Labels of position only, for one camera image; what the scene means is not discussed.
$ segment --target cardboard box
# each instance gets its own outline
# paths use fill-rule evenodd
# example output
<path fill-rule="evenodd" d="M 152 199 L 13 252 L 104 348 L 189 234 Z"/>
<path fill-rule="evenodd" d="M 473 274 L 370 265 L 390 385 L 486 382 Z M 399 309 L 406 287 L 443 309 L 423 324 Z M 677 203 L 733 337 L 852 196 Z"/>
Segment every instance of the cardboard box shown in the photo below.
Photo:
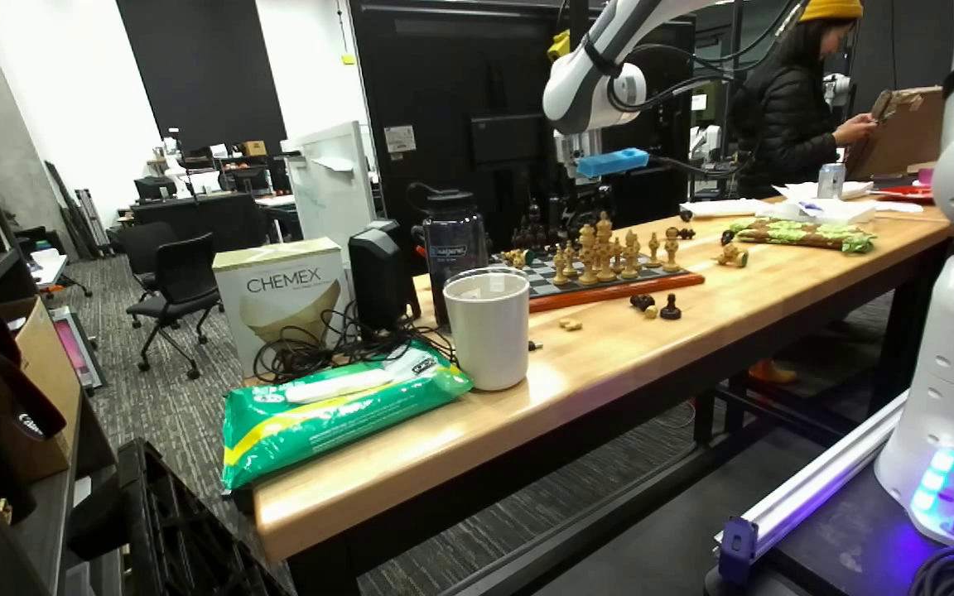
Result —
<path fill-rule="evenodd" d="M 17 413 L 18 405 L 0 373 L 0 447 L 5 450 L 13 473 L 25 485 L 51 477 L 70 468 L 77 453 L 78 423 L 78 379 L 55 341 L 51 320 L 43 301 L 0 305 L 5 320 L 24 319 L 17 331 L 18 372 L 43 391 L 43 399 L 67 418 L 67 427 L 51 437 L 35 437 Z"/>
<path fill-rule="evenodd" d="M 874 178 L 907 172 L 915 161 L 937 161 L 940 156 L 940 85 L 885 91 L 874 98 L 874 138 L 852 149 L 846 178 Z"/>
<path fill-rule="evenodd" d="M 215 252 L 215 284 L 240 372 L 274 359 L 274 341 L 334 343 L 348 324 L 351 281 L 332 237 Z"/>

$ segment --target black chair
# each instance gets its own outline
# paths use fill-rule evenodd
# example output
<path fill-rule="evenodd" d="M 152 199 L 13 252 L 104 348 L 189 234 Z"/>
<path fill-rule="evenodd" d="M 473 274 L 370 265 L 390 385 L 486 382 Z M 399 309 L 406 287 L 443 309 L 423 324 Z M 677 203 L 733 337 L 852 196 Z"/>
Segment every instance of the black chair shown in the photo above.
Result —
<path fill-rule="evenodd" d="M 168 333 L 168 328 L 174 328 L 179 319 L 203 313 L 196 331 L 203 343 L 209 341 L 203 324 L 209 313 L 218 305 L 210 258 L 215 258 L 210 234 L 164 243 L 156 248 L 156 295 L 124 309 L 124 316 L 131 319 L 156 320 L 156 328 L 142 343 L 139 372 L 150 372 L 144 350 L 152 337 L 162 333 L 189 361 L 184 379 L 199 379 L 199 364 L 181 350 L 181 343 Z"/>
<path fill-rule="evenodd" d="M 162 248 L 172 237 L 174 237 L 174 231 L 164 222 L 135 222 L 131 226 L 131 237 L 124 246 L 124 262 L 130 262 L 135 281 L 142 284 L 139 301 L 156 295 L 156 248 Z"/>

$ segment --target robotic arm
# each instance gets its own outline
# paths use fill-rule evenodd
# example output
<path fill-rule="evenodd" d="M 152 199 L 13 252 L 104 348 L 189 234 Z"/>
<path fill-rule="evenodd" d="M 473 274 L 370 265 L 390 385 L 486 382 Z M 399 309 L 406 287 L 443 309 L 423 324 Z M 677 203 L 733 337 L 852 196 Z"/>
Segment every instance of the robotic arm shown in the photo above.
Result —
<path fill-rule="evenodd" d="M 588 133 L 637 120 L 638 108 L 626 107 L 647 98 L 647 79 L 638 66 L 621 60 L 648 29 L 712 3 L 714 0 L 605 0 L 576 51 L 550 69 L 544 112 L 553 130 Z"/>

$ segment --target floor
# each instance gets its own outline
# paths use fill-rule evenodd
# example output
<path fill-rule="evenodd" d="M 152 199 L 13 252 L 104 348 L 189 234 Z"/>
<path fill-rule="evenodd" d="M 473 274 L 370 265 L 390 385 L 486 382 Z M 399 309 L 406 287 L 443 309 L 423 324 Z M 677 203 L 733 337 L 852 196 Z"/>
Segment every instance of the floor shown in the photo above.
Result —
<path fill-rule="evenodd" d="M 221 501 L 218 495 L 221 394 L 240 379 L 240 364 L 234 361 L 234 350 L 227 343 L 225 319 L 221 316 L 209 319 L 205 324 L 209 343 L 196 343 L 189 324 L 174 331 L 174 337 L 199 353 L 196 359 L 203 372 L 199 382 L 184 382 L 184 361 L 164 341 L 152 343 L 150 350 L 152 372 L 139 373 L 139 343 L 144 341 L 150 328 L 131 328 L 131 320 L 121 316 L 124 305 L 139 298 L 139 287 L 130 279 L 124 258 L 77 262 L 70 265 L 70 274 L 94 292 L 92 298 L 82 298 L 78 292 L 67 292 L 55 301 L 71 305 L 71 313 L 86 324 L 86 333 L 94 337 L 100 343 L 100 361 L 101 361 L 109 385 L 92 394 L 92 409 L 104 427 L 109 444 L 118 447 L 131 437 L 144 437 L 152 447 L 164 453 L 164 464 L 205 501 L 205 508 L 218 514 L 230 530 L 237 530 L 237 538 L 246 538 L 240 530 L 246 523 L 237 521 L 234 505 Z M 872 309 L 862 309 L 846 319 L 846 333 L 828 331 L 813 343 L 794 348 L 788 364 L 794 364 L 806 379 L 798 391 L 835 385 L 835 379 L 854 373 L 856 369 L 872 364 L 872 343 L 854 341 L 854 337 L 865 337 L 865 333 L 876 337 L 885 316 L 886 316 L 886 301 L 880 298 Z M 579 457 L 576 464 L 528 485 L 527 490 L 500 501 L 495 508 L 480 511 L 475 517 L 449 528 L 447 533 L 370 570 L 368 576 L 361 576 L 361 592 L 378 592 L 378 596 L 443 592 L 453 582 L 460 582 L 465 573 L 500 555 L 509 555 L 527 539 L 545 533 L 555 521 L 591 505 L 598 495 L 621 488 L 630 477 L 637 477 L 637 471 L 663 468 L 686 450 L 688 450 L 688 409 L 677 409 L 677 410 L 670 410 L 664 418 L 638 423 L 626 437 Z M 807 457 L 807 450 L 794 453 L 794 447 L 770 444 L 770 450 L 775 453 L 782 450 L 782 457 L 759 457 L 759 464 L 767 464 L 767 471 L 751 471 L 756 479 L 741 479 L 746 488 L 723 485 L 723 490 L 737 496 L 725 505 L 729 511 L 737 511 L 741 505 L 756 501 L 761 488 L 770 488 L 767 477 L 783 477 L 792 468 L 798 468 Z M 695 587 L 695 580 L 712 562 L 708 530 L 729 511 L 706 511 L 701 517 L 695 517 L 701 521 L 698 528 L 683 523 L 676 533 L 663 528 L 663 517 L 651 517 L 648 523 L 654 530 L 638 523 L 637 533 L 626 533 L 626 544 L 605 546 L 610 552 L 598 551 L 591 555 L 591 567 L 576 567 L 564 573 L 544 592 L 579 592 L 579 588 L 588 592 L 588 587 L 598 582 L 598 573 L 617 576 L 612 567 L 603 567 L 605 559 L 621 559 L 630 570 L 638 570 L 642 559 L 659 559 L 642 570 L 676 576 L 677 582 L 673 587 L 677 588 Z M 659 544 L 651 551 L 663 551 L 673 555 L 647 555 L 648 551 L 637 546 L 647 539 Z"/>

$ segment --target paper cup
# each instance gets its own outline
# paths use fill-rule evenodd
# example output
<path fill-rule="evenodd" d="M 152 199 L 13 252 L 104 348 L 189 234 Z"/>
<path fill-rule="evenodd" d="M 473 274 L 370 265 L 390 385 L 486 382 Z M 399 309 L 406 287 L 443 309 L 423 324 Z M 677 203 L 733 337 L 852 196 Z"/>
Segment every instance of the paper cup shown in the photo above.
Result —
<path fill-rule="evenodd" d="M 473 272 L 443 284 L 449 341 L 475 391 L 507 391 L 528 369 L 528 281 Z"/>

